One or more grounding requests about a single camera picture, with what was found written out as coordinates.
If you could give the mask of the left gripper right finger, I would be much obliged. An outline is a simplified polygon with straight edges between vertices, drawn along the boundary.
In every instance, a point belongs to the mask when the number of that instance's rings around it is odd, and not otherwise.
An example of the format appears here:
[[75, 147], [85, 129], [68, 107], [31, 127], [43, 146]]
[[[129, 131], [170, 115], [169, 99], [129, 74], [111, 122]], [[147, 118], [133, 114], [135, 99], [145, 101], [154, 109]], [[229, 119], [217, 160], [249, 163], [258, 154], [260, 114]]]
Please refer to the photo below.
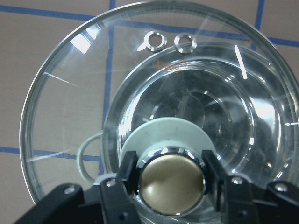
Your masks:
[[299, 188], [274, 181], [260, 188], [239, 175], [228, 175], [214, 153], [204, 150], [205, 193], [223, 224], [297, 224]]

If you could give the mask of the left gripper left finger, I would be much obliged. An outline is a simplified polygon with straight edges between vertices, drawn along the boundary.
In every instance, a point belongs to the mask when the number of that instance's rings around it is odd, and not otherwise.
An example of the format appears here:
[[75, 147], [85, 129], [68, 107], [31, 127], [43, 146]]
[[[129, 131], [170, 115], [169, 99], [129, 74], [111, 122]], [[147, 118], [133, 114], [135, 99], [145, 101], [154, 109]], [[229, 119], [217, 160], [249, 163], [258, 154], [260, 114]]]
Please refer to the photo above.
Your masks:
[[55, 187], [19, 218], [18, 224], [136, 224], [138, 213], [129, 193], [134, 189], [135, 151], [125, 153], [116, 176], [99, 177], [83, 191], [74, 183]]

